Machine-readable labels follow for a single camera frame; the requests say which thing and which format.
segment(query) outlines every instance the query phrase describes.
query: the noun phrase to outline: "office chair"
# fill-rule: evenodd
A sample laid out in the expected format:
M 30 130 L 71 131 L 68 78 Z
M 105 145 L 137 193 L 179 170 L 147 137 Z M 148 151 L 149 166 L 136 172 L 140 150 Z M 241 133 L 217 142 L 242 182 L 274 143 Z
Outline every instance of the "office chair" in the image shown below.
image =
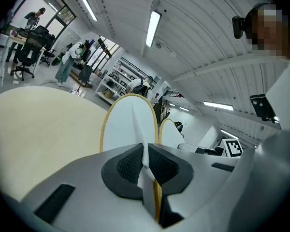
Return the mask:
M 46 51 L 44 51 L 44 53 L 43 53 L 43 57 L 41 58 L 40 64 L 41 63 L 46 63 L 47 67 L 49 67 L 50 62 L 48 61 L 48 59 L 49 58 L 54 58 L 55 55 L 54 55 L 53 52 L 56 52 L 56 50 L 51 49 L 52 45 L 53 45 L 53 43 L 55 41 L 55 36 L 52 34 L 47 39 L 48 40 L 47 40 L 47 43 L 45 45 Z
M 46 44 L 46 41 L 47 41 L 46 37 L 40 35 L 35 31 L 30 31 L 26 39 L 25 45 L 18 57 L 18 59 L 21 61 L 22 64 L 20 66 L 16 66 L 15 70 L 12 70 L 10 72 L 10 75 L 13 75 L 14 72 L 21 71 L 22 81 L 24 80 L 24 72 L 31 74 L 32 78 L 34 78 L 34 74 L 31 73 L 29 68 L 26 67 L 33 65 L 38 60 L 39 52 L 42 49 L 42 47 Z

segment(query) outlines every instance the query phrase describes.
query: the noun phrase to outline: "storage box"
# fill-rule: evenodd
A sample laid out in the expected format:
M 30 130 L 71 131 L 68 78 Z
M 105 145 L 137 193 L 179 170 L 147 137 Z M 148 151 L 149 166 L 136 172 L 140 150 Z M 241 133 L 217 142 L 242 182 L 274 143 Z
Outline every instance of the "storage box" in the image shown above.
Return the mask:
M 114 93 L 113 93 L 112 91 L 110 91 L 110 90 L 107 90 L 107 91 L 103 92 L 103 95 L 104 95 L 106 98 L 111 99 L 111 98 L 113 98 Z

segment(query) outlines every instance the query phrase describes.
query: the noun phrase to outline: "ceiling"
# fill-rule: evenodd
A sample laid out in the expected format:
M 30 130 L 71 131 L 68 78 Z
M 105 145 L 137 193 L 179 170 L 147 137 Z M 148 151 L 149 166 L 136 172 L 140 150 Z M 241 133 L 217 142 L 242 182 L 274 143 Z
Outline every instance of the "ceiling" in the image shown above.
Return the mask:
M 252 52 L 245 37 L 235 39 L 231 18 L 244 17 L 255 4 L 269 1 L 88 0 L 97 21 L 81 0 L 67 3 L 94 32 L 165 77 L 200 113 L 216 116 L 222 128 L 257 144 L 279 132 L 279 125 L 261 122 L 249 97 L 266 93 L 287 63 Z M 152 10 L 162 18 L 154 44 L 148 48 L 145 40 Z M 203 101 L 231 104 L 236 115 L 205 108 Z

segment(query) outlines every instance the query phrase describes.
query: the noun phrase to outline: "black rubber pad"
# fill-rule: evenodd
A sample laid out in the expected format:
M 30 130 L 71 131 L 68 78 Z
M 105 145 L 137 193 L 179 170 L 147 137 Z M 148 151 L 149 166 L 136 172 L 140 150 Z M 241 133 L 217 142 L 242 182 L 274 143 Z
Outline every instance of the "black rubber pad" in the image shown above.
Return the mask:
M 229 166 L 229 165 L 225 165 L 225 164 L 221 164 L 221 163 L 214 163 L 212 164 L 212 167 L 214 168 L 219 168 L 228 172 L 232 172 L 234 167 L 233 166 Z
M 181 193 L 193 179 L 193 168 L 187 161 L 149 144 L 149 168 L 165 195 Z
M 137 186 L 143 167 L 143 144 L 109 159 L 102 167 L 104 184 L 121 198 L 143 200 L 143 191 Z
M 61 184 L 34 212 L 34 214 L 45 222 L 52 223 L 74 189 L 75 187 L 73 186 Z

